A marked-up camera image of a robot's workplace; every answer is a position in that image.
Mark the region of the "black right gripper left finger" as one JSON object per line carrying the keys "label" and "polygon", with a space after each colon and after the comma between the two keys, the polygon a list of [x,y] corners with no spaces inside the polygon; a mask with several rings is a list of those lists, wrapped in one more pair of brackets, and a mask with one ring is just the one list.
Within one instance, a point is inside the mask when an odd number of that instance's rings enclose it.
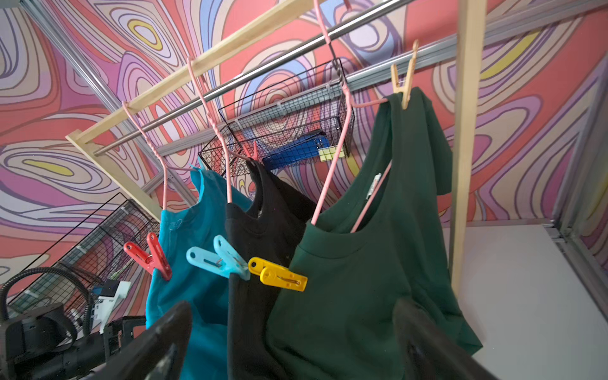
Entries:
{"label": "black right gripper left finger", "polygon": [[153,326],[86,373],[86,379],[179,379],[193,329],[193,312],[180,301]]}

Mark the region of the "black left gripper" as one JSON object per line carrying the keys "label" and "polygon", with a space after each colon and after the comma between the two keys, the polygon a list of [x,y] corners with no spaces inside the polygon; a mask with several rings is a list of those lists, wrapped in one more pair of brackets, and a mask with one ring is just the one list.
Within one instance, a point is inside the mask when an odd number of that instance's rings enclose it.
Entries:
{"label": "black left gripper", "polygon": [[145,327],[146,322],[145,316],[125,316],[107,324],[102,334],[105,362],[109,362],[113,356],[133,342],[135,329]]}

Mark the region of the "red plastic clothespin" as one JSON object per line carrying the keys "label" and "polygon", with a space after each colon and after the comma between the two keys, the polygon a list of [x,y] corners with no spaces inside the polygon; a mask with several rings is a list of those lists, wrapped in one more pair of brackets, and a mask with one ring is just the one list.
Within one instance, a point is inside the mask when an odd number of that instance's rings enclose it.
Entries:
{"label": "red plastic clothespin", "polygon": [[150,275],[158,270],[163,280],[170,281],[173,272],[156,234],[147,234],[147,245],[148,251],[145,251],[134,242],[126,242],[123,251]]}

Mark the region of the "pink hanger of teal shirt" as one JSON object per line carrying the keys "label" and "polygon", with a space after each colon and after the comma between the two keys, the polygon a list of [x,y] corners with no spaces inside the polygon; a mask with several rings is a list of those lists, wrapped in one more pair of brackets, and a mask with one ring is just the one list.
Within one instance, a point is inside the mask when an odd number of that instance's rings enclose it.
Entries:
{"label": "pink hanger of teal shirt", "polygon": [[158,163],[161,166],[161,169],[160,169],[161,179],[162,179],[162,185],[161,185],[162,186],[162,199],[161,199],[162,203],[161,203],[161,208],[162,208],[163,211],[167,211],[167,210],[169,210],[169,197],[168,197],[169,182],[173,178],[170,175],[169,171],[171,169],[173,169],[173,168],[169,167],[166,164],[166,161],[164,160],[163,156],[160,155],[160,153],[158,152],[157,147],[153,144],[153,142],[148,137],[147,133],[144,131],[141,123],[139,122],[137,114],[134,114],[131,111],[131,109],[129,108],[129,103],[128,102],[126,102],[126,101],[122,102],[122,109],[123,109],[123,111],[125,111],[126,115],[128,116],[128,119],[131,120],[131,122],[135,125],[137,131],[142,136],[142,138],[144,139],[145,143],[150,148],[153,156],[155,156],[155,158],[157,159]]}

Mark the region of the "teal t-shirt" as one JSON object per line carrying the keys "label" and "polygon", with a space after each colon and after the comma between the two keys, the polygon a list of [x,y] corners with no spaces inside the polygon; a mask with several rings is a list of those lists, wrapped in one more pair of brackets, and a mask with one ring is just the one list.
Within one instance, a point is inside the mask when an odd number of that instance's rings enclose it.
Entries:
{"label": "teal t-shirt", "polygon": [[176,303],[186,301],[193,313],[193,328],[182,367],[183,379],[226,379],[229,282],[187,261],[193,247],[212,251],[217,235],[227,236],[226,181],[214,171],[190,174],[199,193],[194,206],[161,214],[161,248],[173,272],[169,281],[152,275],[147,296],[147,326],[151,327]]}

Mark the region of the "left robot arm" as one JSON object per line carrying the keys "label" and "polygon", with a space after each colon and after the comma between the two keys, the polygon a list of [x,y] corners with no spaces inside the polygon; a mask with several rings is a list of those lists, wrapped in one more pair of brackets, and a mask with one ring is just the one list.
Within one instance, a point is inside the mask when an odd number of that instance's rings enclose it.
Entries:
{"label": "left robot arm", "polygon": [[[66,280],[84,298],[81,318],[71,320],[61,302],[9,315],[8,293],[21,280],[51,274]],[[1,377],[3,379],[80,379],[95,373],[136,338],[144,316],[111,320],[116,303],[126,297],[128,281],[99,280],[67,266],[26,269],[1,288]]]}

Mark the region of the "light blue plastic clothespin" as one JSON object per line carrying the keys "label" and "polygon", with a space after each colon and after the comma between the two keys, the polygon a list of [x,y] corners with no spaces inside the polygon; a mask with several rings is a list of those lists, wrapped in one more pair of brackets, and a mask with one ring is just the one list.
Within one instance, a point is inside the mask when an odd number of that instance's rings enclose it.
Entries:
{"label": "light blue plastic clothespin", "polygon": [[250,280],[248,263],[222,235],[214,237],[213,249],[209,251],[194,246],[187,251],[186,259],[199,269],[227,279],[235,274],[242,280]]}

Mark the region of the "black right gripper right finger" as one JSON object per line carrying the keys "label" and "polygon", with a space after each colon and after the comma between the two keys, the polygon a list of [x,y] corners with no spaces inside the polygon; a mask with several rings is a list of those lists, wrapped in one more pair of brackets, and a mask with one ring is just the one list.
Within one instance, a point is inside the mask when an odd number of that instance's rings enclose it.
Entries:
{"label": "black right gripper right finger", "polygon": [[393,324],[406,379],[495,378],[408,299],[397,300]]}

